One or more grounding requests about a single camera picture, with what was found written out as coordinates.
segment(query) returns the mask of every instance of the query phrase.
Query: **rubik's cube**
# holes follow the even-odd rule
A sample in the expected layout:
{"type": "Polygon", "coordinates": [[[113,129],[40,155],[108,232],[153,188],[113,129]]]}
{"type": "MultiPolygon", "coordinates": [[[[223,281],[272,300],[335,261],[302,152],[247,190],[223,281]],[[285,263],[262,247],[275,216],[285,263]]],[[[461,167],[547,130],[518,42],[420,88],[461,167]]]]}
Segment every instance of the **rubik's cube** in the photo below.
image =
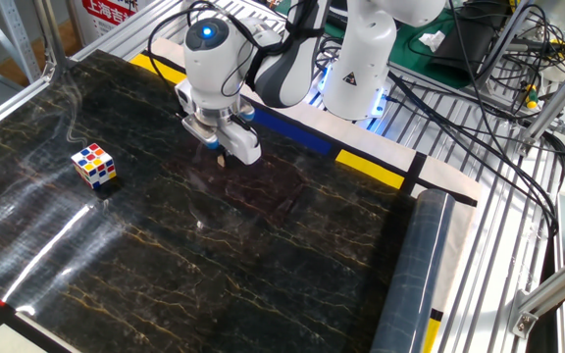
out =
{"type": "Polygon", "coordinates": [[[77,173],[94,189],[117,176],[113,158],[96,143],[77,152],[71,159],[77,173]]]}

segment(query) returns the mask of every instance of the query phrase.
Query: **wire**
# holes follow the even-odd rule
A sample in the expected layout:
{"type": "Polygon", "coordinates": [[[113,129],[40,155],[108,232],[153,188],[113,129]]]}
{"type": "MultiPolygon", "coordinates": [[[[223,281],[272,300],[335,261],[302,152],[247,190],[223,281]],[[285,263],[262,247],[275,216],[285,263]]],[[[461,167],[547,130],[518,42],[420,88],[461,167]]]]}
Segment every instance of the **wire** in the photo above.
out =
{"type": "MultiPolygon", "coordinates": [[[[477,100],[479,101],[478,102],[479,107],[481,108],[481,113],[482,113],[481,119],[483,120],[483,122],[486,126],[486,129],[489,131],[491,141],[498,148],[498,153],[500,154],[498,157],[501,159],[501,161],[503,161],[505,164],[507,164],[512,170],[514,170],[516,175],[528,186],[528,188],[530,189],[530,192],[535,193],[535,190],[536,190],[540,194],[541,198],[544,200],[544,202],[546,203],[546,206],[547,206],[547,208],[542,207],[542,210],[545,211],[544,212],[545,214],[548,214],[548,216],[546,216],[545,218],[546,218],[546,222],[548,224],[549,230],[551,230],[552,233],[556,233],[557,229],[558,229],[558,222],[557,222],[557,215],[556,215],[555,207],[554,207],[552,200],[550,200],[550,197],[548,196],[546,191],[544,191],[543,188],[531,176],[527,175],[524,171],[522,171],[522,169],[520,169],[518,166],[516,166],[509,159],[509,157],[503,151],[503,148],[500,145],[500,142],[498,142],[498,139],[496,138],[496,136],[495,136],[490,124],[489,124],[486,109],[483,105],[483,100],[481,99],[481,94],[479,92],[479,88],[477,87],[477,82],[476,82],[475,76],[472,73],[472,69],[470,67],[470,62],[468,60],[467,50],[466,50],[466,47],[465,47],[465,44],[464,44],[463,35],[461,33],[461,27],[459,25],[459,20],[457,18],[457,12],[455,11],[453,1],[448,0],[448,3],[450,5],[450,9],[452,11],[452,17],[455,20],[455,29],[457,31],[457,37],[459,38],[459,44],[461,46],[461,51],[462,51],[462,54],[464,56],[464,61],[466,63],[466,71],[468,72],[468,77],[470,78],[470,81],[472,82],[472,86],[473,86],[473,89],[475,91],[475,95],[477,97],[477,100]]],[[[539,8],[541,10],[541,8],[538,5],[527,5],[525,8],[530,7],[530,6],[539,8]]],[[[545,18],[544,11],[541,11],[541,14],[542,14],[542,16],[541,16],[542,22],[544,24],[546,24],[546,18],[545,18]]],[[[524,192],[524,190],[522,190],[522,191],[528,197],[530,196],[530,193],[526,193],[526,192],[524,192]]]]}
{"type": "Polygon", "coordinates": [[[512,182],[506,176],[504,176],[500,171],[497,171],[494,167],[492,167],[490,164],[485,162],[481,157],[477,156],[474,152],[472,152],[471,148],[466,146],[455,135],[455,133],[452,132],[452,129],[453,128],[458,129],[459,133],[469,137],[472,141],[474,141],[475,143],[477,143],[480,146],[482,146],[483,148],[485,148],[489,153],[491,153],[492,155],[499,158],[503,163],[509,165],[510,167],[514,166],[514,167],[512,167],[512,169],[515,171],[516,175],[520,178],[523,178],[526,173],[524,173],[524,171],[522,171],[520,168],[513,165],[513,163],[511,163],[511,161],[504,160],[503,159],[504,152],[497,151],[496,149],[492,148],[491,146],[489,146],[484,141],[481,141],[476,135],[473,135],[472,133],[468,132],[467,130],[461,128],[461,126],[451,122],[449,119],[443,117],[438,112],[433,110],[420,97],[418,97],[415,93],[413,93],[406,86],[406,84],[404,84],[404,81],[402,81],[402,79],[400,79],[398,76],[396,76],[393,72],[389,72],[388,76],[396,84],[396,86],[398,86],[398,88],[400,88],[400,90],[407,96],[407,98],[409,98],[414,104],[416,104],[416,106],[418,106],[425,114],[427,114],[429,116],[429,118],[431,118],[431,120],[434,123],[436,123],[444,133],[446,133],[449,137],[451,137],[455,141],[455,143],[457,143],[461,148],[463,148],[464,151],[468,155],[470,155],[473,159],[475,159],[477,162],[479,162],[482,166],[489,169],[497,177],[499,177],[503,181],[507,182],[509,185],[513,186],[516,190],[523,193],[525,195],[525,197],[527,197],[528,199],[532,200],[537,205],[539,205],[541,207],[542,213],[543,213],[543,215],[546,219],[546,223],[548,225],[549,231],[551,231],[551,234],[557,232],[558,222],[557,222],[557,218],[556,218],[556,214],[555,214],[555,209],[554,209],[554,207],[551,207],[551,205],[548,205],[547,202],[546,203],[542,202],[535,195],[535,193],[534,193],[534,195],[532,195],[531,189],[535,185],[539,186],[532,178],[531,178],[531,180],[533,180],[533,184],[530,184],[529,182],[525,182],[525,184],[529,187],[530,191],[526,191],[523,188],[519,187],[516,183],[512,182]]]}
{"type": "MultiPolygon", "coordinates": [[[[241,55],[241,52],[243,51],[243,48],[245,48],[245,45],[248,44],[249,42],[246,40],[243,42],[243,45],[241,45],[241,48],[239,49],[239,55],[241,55]]],[[[228,83],[228,81],[234,76],[234,74],[236,74],[237,71],[241,70],[241,67],[243,65],[245,65],[245,63],[247,63],[250,58],[252,57],[252,52],[254,51],[254,48],[250,49],[250,53],[245,57],[245,60],[243,60],[243,62],[241,62],[241,64],[239,64],[236,69],[234,69],[230,75],[228,75],[228,77],[226,77],[226,79],[224,80],[224,83],[222,83],[222,95],[224,97],[234,97],[238,92],[241,91],[241,88],[243,88],[243,85],[245,84],[245,82],[242,80],[241,84],[239,85],[239,87],[236,89],[236,91],[232,94],[226,94],[224,92],[224,87],[226,87],[226,83],[228,83]]]]}

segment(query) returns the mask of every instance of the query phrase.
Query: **yellow tape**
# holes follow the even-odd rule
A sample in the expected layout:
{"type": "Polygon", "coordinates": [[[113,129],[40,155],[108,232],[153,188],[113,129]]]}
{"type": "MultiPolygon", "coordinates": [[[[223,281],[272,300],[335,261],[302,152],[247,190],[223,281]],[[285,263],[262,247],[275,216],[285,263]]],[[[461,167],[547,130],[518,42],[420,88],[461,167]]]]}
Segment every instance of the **yellow tape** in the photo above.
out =
{"type": "Polygon", "coordinates": [[[339,152],[336,160],[397,189],[402,186],[402,182],[404,181],[403,176],[390,172],[376,163],[372,163],[345,150],[339,152]]]}
{"type": "MultiPolygon", "coordinates": [[[[149,57],[147,55],[138,54],[137,56],[134,57],[134,59],[130,60],[130,62],[156,74],[156,70],[154,70],[154,67],[152,66],[152,63],[149,61],[149,57]]],[[[176,71],[165,64],[161,64],[161,62],[159,62],[158,60],[155,60],[154,64],[156,64],[156,67],[161,72],[161,74],[163,74],[163,76],[173,84],[182,82],[182,80],[186,78],[185,74],[176,71]]]]}
{"type": "Polygon", "coordinates": [[[429,328],[427,328],[427,337],[424,340],[423,353],[431,353],[433,344],[436,342],[437,333],[439,332],[439,325],[441,322],[429,319],[429,328]]]}

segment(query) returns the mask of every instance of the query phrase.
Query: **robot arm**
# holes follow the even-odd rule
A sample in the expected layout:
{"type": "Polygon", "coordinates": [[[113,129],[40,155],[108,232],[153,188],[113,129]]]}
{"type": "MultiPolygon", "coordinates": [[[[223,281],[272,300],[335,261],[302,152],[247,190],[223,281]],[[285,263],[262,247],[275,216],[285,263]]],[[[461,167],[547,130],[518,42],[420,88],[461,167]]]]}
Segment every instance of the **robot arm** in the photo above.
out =
{"type": "MultiPolygon", "coordinates": [[[[328,73],[324,102],[345,119],[364,119],[388,73],[396,28],[393,17],[425,25],[444,0],[348,1],[348,28],[339,60],[328,73]]],[[[186,9],[192,0],[185,0],[186,9]]],[[[261,156],[258,137],[245,121],[254,110],[241,100],[244,82],[274,108],[293,106],[308,93],[319,37],[331,0],[292,0],[281,38],[262,20],[204,19],[184,37],[188,80],[177,94],[190,114],[182,124],[210,148],[222,145],[244,164],[261,156]]]]}
{"type": "MultiPolygon", "coordinates": [[[[291,7],[288,22],[298,26],[298,32],[320,33],[326,22],[331,0],[318,1],[317,6],[312,8],[308,5],[310,1],[298,3],[298,0],[294,0],[294,3],[297,6],[291,7]]],[[[286,31],[282,40],[288,40],[290,35],[286,31]]],[[[263,61],[253,89],[266,105],[286,108],[302,101],[311,88],[319,40],[317,35],[300,37],[290,41],[289,48],[283,54],[269,56],[263,61]]]]}
{"type": "Polygon", "coordinates": [[[268,106],[299,103],[311,87],[330,3],[292,0],[283,38],[258,19],[239,24],[204,19],[193,24],[183,41],[188,79],[176,88],[189,113],[182,120],[184,127],[210,148],[221,145],[244,164],[256,162],[261,148],[245,123],[254,110],[241,100],[239,90],[247,81],[268,106]]]}

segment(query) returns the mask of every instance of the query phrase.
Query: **red sign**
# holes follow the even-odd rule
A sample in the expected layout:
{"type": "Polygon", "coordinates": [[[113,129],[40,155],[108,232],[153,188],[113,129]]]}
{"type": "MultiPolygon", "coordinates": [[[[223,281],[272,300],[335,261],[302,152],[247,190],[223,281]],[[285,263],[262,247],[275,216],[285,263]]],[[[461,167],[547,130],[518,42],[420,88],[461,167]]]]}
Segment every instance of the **red sign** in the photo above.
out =
{"type": "Polygon", "coordinates": [[[91,16],[113,25],[118,25],[134,15],[134,11],[124,9],[108,0],[82,0],[82,5],[91,16]]]}

